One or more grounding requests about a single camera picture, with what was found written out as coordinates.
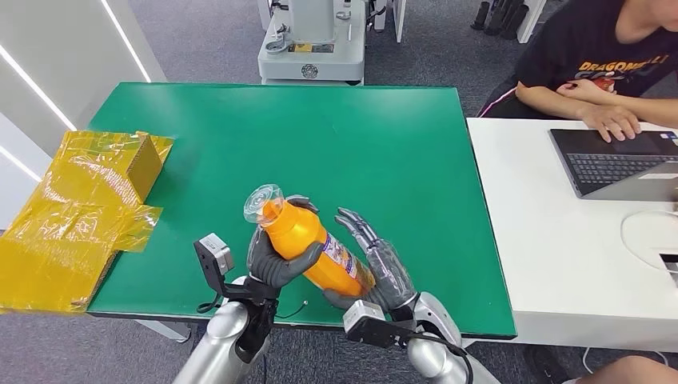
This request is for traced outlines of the person's right hand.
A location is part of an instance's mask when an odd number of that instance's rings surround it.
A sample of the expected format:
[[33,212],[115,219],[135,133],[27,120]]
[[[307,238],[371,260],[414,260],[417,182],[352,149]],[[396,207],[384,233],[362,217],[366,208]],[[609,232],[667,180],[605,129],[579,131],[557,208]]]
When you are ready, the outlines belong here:
[[620,106],[587,105],[576,112],[588,128],[596,130],[607,143],[634,139],[641,133],[638,118]]

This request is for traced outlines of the person's left hand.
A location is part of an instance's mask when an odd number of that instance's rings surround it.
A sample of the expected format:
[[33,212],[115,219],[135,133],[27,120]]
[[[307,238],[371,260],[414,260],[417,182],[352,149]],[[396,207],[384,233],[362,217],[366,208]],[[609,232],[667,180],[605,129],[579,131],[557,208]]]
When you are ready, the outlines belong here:
[[559,86],[556,92],[567,98],[596,105],[611,105],[616,101],[614,93],[601,89],[596,83],[587,79],[568,81]]

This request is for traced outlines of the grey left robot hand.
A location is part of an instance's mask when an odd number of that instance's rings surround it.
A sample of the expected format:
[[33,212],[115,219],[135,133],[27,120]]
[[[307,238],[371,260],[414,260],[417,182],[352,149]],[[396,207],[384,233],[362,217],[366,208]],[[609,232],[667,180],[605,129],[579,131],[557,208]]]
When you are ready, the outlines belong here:
[[312,242],[301,254],[287,260],[274,249],[269,235],[257,225],[247,253],[249,276],[274,289],[280,289],[314,266],[323,247],[323,242]]

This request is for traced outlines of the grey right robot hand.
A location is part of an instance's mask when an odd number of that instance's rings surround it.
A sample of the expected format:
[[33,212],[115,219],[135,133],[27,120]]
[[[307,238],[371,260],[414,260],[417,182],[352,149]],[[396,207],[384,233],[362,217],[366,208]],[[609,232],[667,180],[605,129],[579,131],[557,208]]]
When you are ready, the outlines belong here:
[[359,213],[339,207],[335,221],[350,232],[363,250],[374,285],[358,296],[324,290],[323,296],[330,305],[347,310],[360,299],[376,304],[384,312],[390,313],[407,305],[417,296],[412,279],[403,267],[395,247],[379,237]]

